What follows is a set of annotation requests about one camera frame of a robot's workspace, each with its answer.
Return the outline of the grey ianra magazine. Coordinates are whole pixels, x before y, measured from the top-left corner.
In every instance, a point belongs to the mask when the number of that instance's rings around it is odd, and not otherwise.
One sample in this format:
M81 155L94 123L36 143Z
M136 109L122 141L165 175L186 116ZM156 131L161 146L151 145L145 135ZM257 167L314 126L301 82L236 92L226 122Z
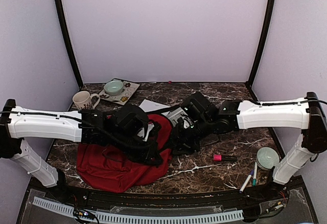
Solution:
M187 113L181 107L170 111L167 114L167 118L171 121L173 127L177 126L178 119L182 120L183 128L188 128L191 126L191 121L189 120Z

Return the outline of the red student backpack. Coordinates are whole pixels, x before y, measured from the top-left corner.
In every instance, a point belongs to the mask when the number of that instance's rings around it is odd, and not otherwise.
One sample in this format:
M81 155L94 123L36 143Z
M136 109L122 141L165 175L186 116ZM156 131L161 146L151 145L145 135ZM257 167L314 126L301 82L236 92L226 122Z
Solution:
M82 180L94 189L123 193L133 186L155 182L168 172L171 149L160 153L163 163L148 166L132 162L122 151L113 147L80 144L76 170Z

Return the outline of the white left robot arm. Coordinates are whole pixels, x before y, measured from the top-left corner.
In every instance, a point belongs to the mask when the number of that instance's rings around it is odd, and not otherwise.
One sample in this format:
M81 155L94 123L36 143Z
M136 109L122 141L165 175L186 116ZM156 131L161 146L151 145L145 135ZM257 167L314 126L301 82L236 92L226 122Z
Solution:
M160 125L135 105L114 111L41 111L16 105L8 99L1 110L1 158L19 164L29 175L52 189L60 201L68 201L72 190L64 173L49 165L29 145L27 138L61 139L74 143L112 145L135 163L163 163L156 138Z

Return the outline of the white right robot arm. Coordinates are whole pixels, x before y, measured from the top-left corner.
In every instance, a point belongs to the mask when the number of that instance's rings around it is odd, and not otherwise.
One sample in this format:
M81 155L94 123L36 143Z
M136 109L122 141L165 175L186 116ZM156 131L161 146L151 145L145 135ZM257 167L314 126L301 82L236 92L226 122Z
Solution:
M261 196L272 200L290 178L313 156L326 151L326 116L314 92L304 98L288 101L259 102L225 100L219 106L200 92L189 96L168 113L176 128L175 144L189 153L199 141L211 133L259 127L291 127L301 130L297 141L286 156L274 166L272 181L261 188Z

